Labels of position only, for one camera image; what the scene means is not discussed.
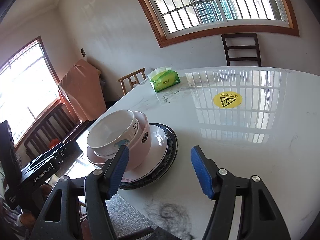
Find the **person's left hand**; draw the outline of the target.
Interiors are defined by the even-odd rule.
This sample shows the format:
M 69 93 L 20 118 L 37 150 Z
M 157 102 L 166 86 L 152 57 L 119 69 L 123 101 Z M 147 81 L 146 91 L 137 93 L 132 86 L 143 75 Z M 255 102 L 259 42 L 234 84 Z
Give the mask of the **person's left hand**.
M 48 184 L 43 184 L 40 186 L 42 197 L 44 200 L 48 198 L 50 195 L 53 187 Z M 18 215 L 16 225 L 17 226 L 24 226 L 28 230 L 32 230 L 36 223 L 36 218 L 29 212 L 24 211 L 22 214 Z

